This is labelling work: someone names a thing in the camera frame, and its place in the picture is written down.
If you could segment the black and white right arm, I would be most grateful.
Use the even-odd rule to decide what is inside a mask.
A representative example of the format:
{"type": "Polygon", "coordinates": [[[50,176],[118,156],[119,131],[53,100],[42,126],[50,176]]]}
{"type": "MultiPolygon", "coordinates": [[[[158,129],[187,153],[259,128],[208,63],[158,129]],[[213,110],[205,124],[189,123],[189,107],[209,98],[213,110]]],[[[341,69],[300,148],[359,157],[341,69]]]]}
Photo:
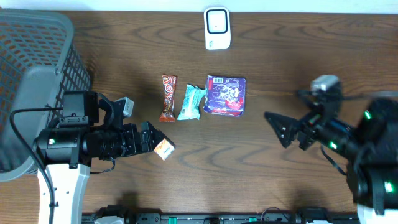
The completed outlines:
{"type": "Polygon", "coordinates": [[[266,112],[281,145],[298,140],[307,150],[319,142],[348,161],[346,177],[360,223],[397,223],[397,92],[344,96],[341,90],[300,90],[310,108],[301,119],[266,112]],[[370,99],[359,124],[338,120],[344,100],[370,99]]]}

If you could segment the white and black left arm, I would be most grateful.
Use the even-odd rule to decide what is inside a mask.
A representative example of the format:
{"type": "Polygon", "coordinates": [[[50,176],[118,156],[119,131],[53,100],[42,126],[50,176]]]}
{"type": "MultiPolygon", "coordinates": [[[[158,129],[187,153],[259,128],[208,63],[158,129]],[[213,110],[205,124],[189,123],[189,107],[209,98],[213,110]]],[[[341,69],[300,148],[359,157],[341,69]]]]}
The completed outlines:
{"type": "Polygon", "coordinates": [[[82,223],[83,198],[91,161],[116,162],[117,158],[155,152],[166,159],[174,143],[149,122],[123,120],[132,115],[134,103],[127,97],[109,101],[93,91],[68,91],[63,96],[63,116],[44,129],[33,147],[44,164],[38,173],[39,223],[82,223]]]}

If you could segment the orange brown candy bar wrapper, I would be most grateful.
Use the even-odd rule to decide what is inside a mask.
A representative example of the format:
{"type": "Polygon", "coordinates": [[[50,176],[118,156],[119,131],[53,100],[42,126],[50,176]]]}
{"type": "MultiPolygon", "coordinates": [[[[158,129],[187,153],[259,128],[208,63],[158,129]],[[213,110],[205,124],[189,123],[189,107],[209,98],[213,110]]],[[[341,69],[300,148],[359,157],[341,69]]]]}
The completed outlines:
{"type": "Polygon", "coordinates": [[[162,84],[164,88],[164,108],[160,114],[160,122],[175,122],[174,93],[176,90],[176,82],[177,76],[166,74],[162,75],[162,84]]]}

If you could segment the teal snack packet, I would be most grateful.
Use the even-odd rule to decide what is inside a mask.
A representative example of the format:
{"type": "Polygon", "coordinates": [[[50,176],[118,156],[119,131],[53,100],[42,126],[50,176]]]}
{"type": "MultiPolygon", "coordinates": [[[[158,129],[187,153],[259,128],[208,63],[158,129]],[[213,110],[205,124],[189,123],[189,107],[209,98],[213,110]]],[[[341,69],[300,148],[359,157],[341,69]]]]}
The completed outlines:
{"type": "Polygon", "coordinates": [[[189,120],[189,119],[200,119],[199,105],[201,99],[206,94],[205,89],[201,89],[198,86],[187,84],[185,98],[182,103],[180,114],[177,117],[178,121],[189,120]]]}

